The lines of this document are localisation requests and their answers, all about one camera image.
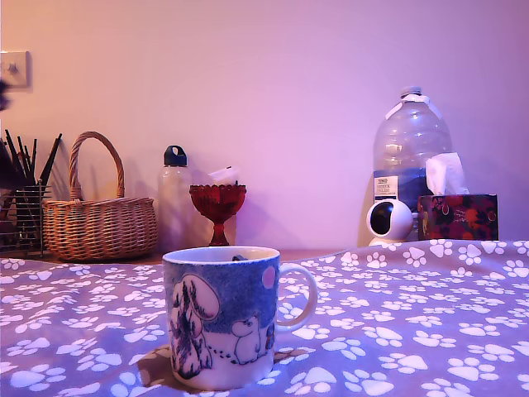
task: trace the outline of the purple bedsheet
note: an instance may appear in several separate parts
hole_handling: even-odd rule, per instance
[[[17,396],[526,395],[529,242],[431,241],[298,261],[316,314],[276,337],[272,372],[224,392],[171,375],[161,265],[5,259],[0,392]],[[307,289],[280,281],[280,318]]]

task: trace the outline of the ceramic mug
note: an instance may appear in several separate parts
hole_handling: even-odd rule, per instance
[[[317,305],[310,272],[279,266],[279,252],[271,248],[192,248],[164,255],[163,263],[173,373],[194,389],[232,389],[267,376],[275,333],[302,327]],[[289,271],[307,279],[307,307],[278,323],[279,277]]]

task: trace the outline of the basket handle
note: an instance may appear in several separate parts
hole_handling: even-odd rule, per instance
[[[125,172],[123,171],[122,159],[119,158],[119,155],[117,154],[116,149],[114,149],[114,146],[112,146],[112,143],[110,143],[110,141],[105,136],[95,131],[83,132],[81,135],[77,137],[77,139],[74,142],[74,145],[72,146],[72,154],[70,155],[70,158],[69,158],[69,195],[70,195],[70,198],[73,201],[76,199],[78,200],[83,199],[83,193],[81,192],[81,184],[79,183],[77,163],[79,161],[79,149],[81,148],[81,144],[84,141],[86,141],[88,138],[97,139],[103,145],[105,145],[108,151],[110,151],[112,158],[116,162],[116,168],[117,168],[117,197],[119,199],[122,199],[125,196],[125,176],[124,176]]]

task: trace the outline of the tissue box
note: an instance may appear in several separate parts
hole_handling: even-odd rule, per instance
[[[421,196],[419,240],[498,240],[498,197],[495,194]]]

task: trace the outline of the sticker on bottle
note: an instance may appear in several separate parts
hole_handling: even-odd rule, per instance
[[[374,201],[398,199],[398,176],[379,176],[374,178]]]

